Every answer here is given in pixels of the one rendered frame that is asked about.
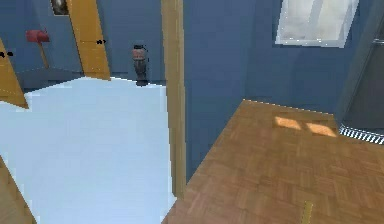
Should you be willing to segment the orange wooden room door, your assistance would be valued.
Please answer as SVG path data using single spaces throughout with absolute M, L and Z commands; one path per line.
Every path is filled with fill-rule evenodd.
M 84 75 L 110 81 L 110 69 L 96 0 L 67 0 L 69 18 Z
M 0 38 L 0 52 L 8 52 Z M 0 56 L 0 101 L 28 109 L 28 103 L 22 91 L 9 56 Z

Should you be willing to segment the white framed window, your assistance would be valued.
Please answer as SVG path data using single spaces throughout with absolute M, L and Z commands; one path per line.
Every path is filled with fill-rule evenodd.
M 359 0 L 283 0 L 276 44 L 344 48 Z

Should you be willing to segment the tan wooden door frame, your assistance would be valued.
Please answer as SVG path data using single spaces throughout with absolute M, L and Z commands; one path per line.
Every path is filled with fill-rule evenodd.
M 183 0 L 161 0 L 172 193 L 186 188 Z

